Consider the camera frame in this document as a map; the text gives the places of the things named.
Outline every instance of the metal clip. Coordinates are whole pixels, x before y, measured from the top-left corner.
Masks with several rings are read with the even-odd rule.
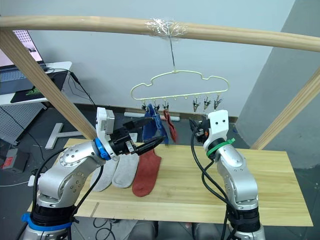
[[[164,100],[164,105],[162,104],[163,109],[168,111],[169,110],[169,103],[167,102],[167,100]]]
[[[146,105],[146,101],[143,101],[142,103],[143,103],[143,104],[142,104],[142,106],[141,106],[141,109],[142,109],[142,110],[145,110],[146,112],[148,112],[149,109],[148,109],[148,106]]]
[[[197,111],[197,108],[200,106],[200,102],[198,103],[198,97],[195,97],[195,100],[193,100],[193,112],[195,113]]]
[[[206,110],[207,107],[211,104],[211,100],[208,101],[208,97],[204,100],[203,110]]]
[[[213,109],[216,110],[221,102],[222,99],[220,98],[220,95],[216,96],[216,100],[214,100],[213,103]]]
[[[159,105],[159,104],[158,104],[158,105],[156,104],[156,100],[154,100],[153,102],[154,102],[153,109],[154,109],[155,113],[157,114],[158,111],[159,111],[160,105]]]

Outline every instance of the red cloth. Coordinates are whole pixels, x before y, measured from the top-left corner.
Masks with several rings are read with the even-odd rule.
[[[138,168],[132,184],[132,192],[137,197],[144,197],[151,193],[156,184],[161,157],[152,149],[139,158]]]
[[[175,128],[175,126],[173,125],[173,123],[171,122],[171,119],[170,119],[170,113],[167,111],[167,110],[163,110],[163,115],[165,117],[165,120],[169,126],[169,129],[170,129],[170,136],[172,138],[172,140],[177,143],[177,130]]]

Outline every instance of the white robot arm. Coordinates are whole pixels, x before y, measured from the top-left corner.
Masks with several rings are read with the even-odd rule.
[[[217,165],[217,170],[224,181],[227,196],[229,229],[234,240],[265,240],[264,227],[259,220],[258,186],[254,176],[247,168],[246,158],[227,140],[229,130],[228,111],[219,110],[209,113],[208,119],[197,124],[190,121],[192,138],[203,143],[209,159]],[[191,150],[199,165],[191,140]]]
[[[115,116],[111,110],[98,107],[95,125],[98,137],[94,141],[66,148],[57,163],[44,173],[39,181],[39,175],[36,175],[33,186],[36,189],[36,201],[33,203],[31,214],[26,213],[22,216],[22,220],[27,222],[23,240],[65,239],[72,222],[75,221],[73,215],[85,199],[82,198],[75,206],[87,177],[100,166],[102,173],[105,162],[117,161],[120,154],[141,155],[163,141],[163,137],[155,137],[140,146],[135,146],[130,138],[129,130],[142,127],[153,121],[152,118],[139,118],[127,122],[115,131],[114,121]]]

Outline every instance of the wooden table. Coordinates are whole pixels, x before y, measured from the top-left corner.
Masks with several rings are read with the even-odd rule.
[[[66,147],[83,143],[85,139],[69,139]],[[202,147],[195,147],[202,165],[207,165]],[[304,197],[285,151],[238,149],[247,159],[259,194],[260,220],[263,225],[313,226]],[[153,191],[137,197],[131,187],[110,185],[102,192],[91,192],[77,216],[158,220],[177,222],[223,223],[226,206],[202,184],[190,146],[159,145],[155,152],[162,157]],[[223,180],[213,165],[209,174],[223,186]],[[88,177],[79,199],[89,189]]]

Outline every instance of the laptop screen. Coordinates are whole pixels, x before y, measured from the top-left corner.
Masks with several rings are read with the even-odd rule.
[[[28,31],[14,30],[13,32],[18,37],[20,42],[24,45],[24,47],[29,51],[29,53],[34,58],[34,60],[36,60],[39,64],[44,63]],[[0,49],[0,69],[7,69],[7,68],[14,68],[14,67],[15,67],[14,63]]]

